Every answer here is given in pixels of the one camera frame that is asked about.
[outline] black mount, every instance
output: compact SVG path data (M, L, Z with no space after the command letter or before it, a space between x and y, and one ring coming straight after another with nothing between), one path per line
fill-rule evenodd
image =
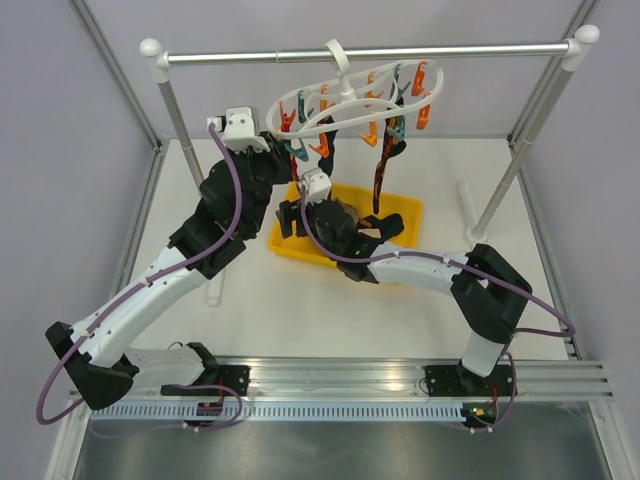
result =
M293 180L289 152L283 142L268 132L260 133L270 151L235 153L229 150L240 177L242 212L232 237L214 254L187 268L197 269L212 279L245 250L244 241L256 238L271 201L274 185ZM231 173L224 161L216 163L209 176L200 184L202 200L195 213L169 238L169 246L191 258L209 248L231 224L235 210L235 190Z
M479 243L467 257L467 265L533 292L531 285L493 247ZM485 287L476 275L467 271L453 277L451 294L471 329L502 345L511 341L527 306L526 298L491 282Z

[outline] horizontal metal bar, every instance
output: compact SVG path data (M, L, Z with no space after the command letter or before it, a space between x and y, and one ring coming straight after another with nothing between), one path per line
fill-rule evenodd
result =
M395 47L345 49L349 60L402 60L433 57L517 57L565 55L568 42L523 45L472 45L443 47ZM275 50L269 52L169 53L172 67L188 65L227 65L232 63L330 62L329 50Z
M256 402L482 402L487 398L429 397L421 387L424 366L458 360L219 357L221 365L251 368L246 397ZM516 360L518 402L612 401L602 364L595 361ZM158 397L133 392L127 400ZM216 394L212 392L211 400Z
M459 359L433 358L314 358L314 357L216 357L221 365L248 365L249 367L277 368L277 369L379 369L379 368L421 368L425 365L450 365L458 363ZM568 371L582 369L602 369L599 361L568 361L568 360L518 360L518 368L526 369L566 369Z

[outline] white bracket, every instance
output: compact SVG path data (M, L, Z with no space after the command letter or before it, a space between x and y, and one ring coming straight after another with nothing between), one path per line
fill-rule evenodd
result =
M162 51L162 45L154 38L147 38L140 44L140 53L147 60L151 75L156 83L169 81L169 52Z
M567 72L575 72L584 61L591 46L600 38L600 30L595 25L581 26L574 36L569 38L569 51L562 60L562 68Z
M226 126L222 135L222 141L227 148L234 152L244 152L249 147L257 152L270 151L269 145L259 135L258 112L251 107L227 108L225 114ZM213 124L216 132L223 129L224 122L221 117L207 118L207 129Z

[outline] yellow plastic basket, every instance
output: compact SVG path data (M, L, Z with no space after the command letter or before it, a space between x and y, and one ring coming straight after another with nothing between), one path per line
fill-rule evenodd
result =
M371 190L336 184L333 185L331 195L334 198L342 200L344 203L353 205L358 210L360 218L373 214L373 193ZM295 184L291 183L285 200L294 201L298 198L300 198L300 196L298 195ZM392 213L402 215L404 231L400 235L393 237L391 241L402 247L415 248L418 244L420 224L422 223L422 202L415 198L382 193L380 195L380 213L377 216L378 218L384 218ZM324 256L308 237L299 238L294 234L287 239L282 238L277 219L273 230L271 230L268 247L269 250L283 257L327 267L336 266L336 262Z

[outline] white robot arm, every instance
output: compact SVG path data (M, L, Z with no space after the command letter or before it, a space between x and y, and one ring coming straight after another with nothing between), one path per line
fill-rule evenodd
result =
M241 131L232 129L235 134L231 135L225 132L234 147L229 148L229 153L242 186L243 206L234 234L217 251L193 265L155 282L149 280L158 271L206 251L229 226L235 191L226 164L220 162L200 185L202 200L195 213L170 237L168 247L139 278L87 318L73 325L58 322L47 330L47 339L59 358L85 337L65 367L82 397L94 410L112 405L134 389L217 383L219 365L199 343L170 350L138 350L130 345L175 301L213 278L244 251L244 241L255 238L260 230L272 187L292 180L288 143L269 133L258 135L247 129L248 123L253 124L250 109L231 110L245 120L244 123L235 122L239 127L243 126ZM229 117L228 114L227 127L232 124ZM304 223L301 215L305 211L314 238L326 250L343 255L345 260L359 259L359 263L338 261L338 268L352 280L406 283L451 295L472 329L461 367L470 375L487 377L511 340L527 300L496 285L485 288L468 272L426 258L428 253L400 249L358 230L344 204L331 198L331 182L322 170L305 174L300 185L307 194L305 208L301 208L300 201L280 204L278 219L283 235L292 234L294 220L297 234L306 235L306 231L300 229ZM387 257L376 259L381 255ZM531 291L528 283L488 245L478 245L472 252L445 257L463 265L473 265ZM136 287L139 284L144 285L141 291L120 301L130 289L139 288ZM115 302L117 306L100 326L87 332L95 318Z

